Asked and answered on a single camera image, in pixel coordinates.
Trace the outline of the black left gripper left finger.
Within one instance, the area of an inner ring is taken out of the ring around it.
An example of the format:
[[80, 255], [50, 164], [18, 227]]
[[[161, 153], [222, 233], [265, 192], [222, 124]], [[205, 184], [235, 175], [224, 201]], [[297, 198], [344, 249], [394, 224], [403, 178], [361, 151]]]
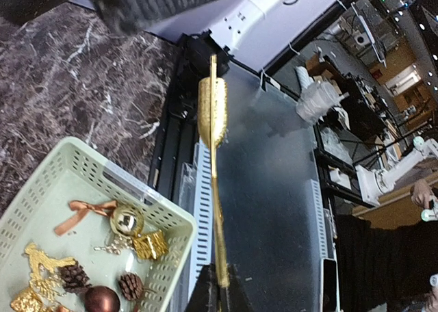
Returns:
[[219, 296], [216, 266], [212, 263], [204, 265], [185, 312], [217, 312], [219, 311]]

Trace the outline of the cream perforated plastic basket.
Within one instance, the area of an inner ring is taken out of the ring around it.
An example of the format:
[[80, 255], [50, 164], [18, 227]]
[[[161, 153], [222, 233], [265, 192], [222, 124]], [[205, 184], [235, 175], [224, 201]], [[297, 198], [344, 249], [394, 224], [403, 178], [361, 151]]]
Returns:
[[[115, 234], [110, 217], [90, 212], [63, 236], [54, 228], [75, 214], [68, 204], [81, 200], [93, 205], [111, 200], [137, 207], [144, 216], [141, 232], [161, 230], [168, 253], [158, 260], [139, 259], [135, 249], [120, 255], [94, 251]], [[58, 269], [40, 266], [44, 280], [31, 285], [25, 247], [35, 243], [50, 257], [73, 257], [95, 286], [113, 289], [120, 311], [165, 311], [191, 251], [197, 226], [194, 217], [151, 187], [137, 180], [78, 138], [62, 139], [30, 176], [1, 218], [1, 310], [14, 311], [11, 301], [31, 287], [43, 302], [41, 311], [86, 311], [85, 294], [64, 291]], [[126, 300], [118, 279], [137, 274], [143, 283], [140, 299]]]

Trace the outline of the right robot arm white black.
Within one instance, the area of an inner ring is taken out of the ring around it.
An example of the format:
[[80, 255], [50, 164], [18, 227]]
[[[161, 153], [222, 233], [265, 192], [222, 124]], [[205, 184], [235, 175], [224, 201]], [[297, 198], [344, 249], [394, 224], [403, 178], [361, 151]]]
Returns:
[[[70, 0], [1, 0], [1, 36], [9, 37], [11, 29], [67, 1]], [[249, 0], [90, 0], [110, 29], [128, 34], [147, 29], [169, 40], [224, 21], [245, 1]], [[274, 3], [275, 7], [242, 39], [240, 56], [247, 56], [252, 49], [265, 57], [278, 53], [335, 0], [299, 0], [295, 6], [278, 0], [261, 1]]]

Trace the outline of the brown ball ornament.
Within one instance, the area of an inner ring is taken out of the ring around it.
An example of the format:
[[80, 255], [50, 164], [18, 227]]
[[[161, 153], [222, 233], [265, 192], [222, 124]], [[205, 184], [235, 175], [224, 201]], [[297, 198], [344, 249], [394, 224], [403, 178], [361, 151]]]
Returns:
[[119, 312], [120, 298], [109, 287], [95, 286], [86, 292], [84, 306], [89, 312]]

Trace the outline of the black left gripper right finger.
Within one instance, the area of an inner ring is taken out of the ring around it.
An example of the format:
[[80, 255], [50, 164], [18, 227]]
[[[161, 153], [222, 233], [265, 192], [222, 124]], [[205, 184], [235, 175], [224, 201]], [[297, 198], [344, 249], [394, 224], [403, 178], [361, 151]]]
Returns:
[[244, 288], [240, 283], [235, 266], [228, 265], [229, 286], [220, 288], [220, 310], [224, 312], [253, 311]]

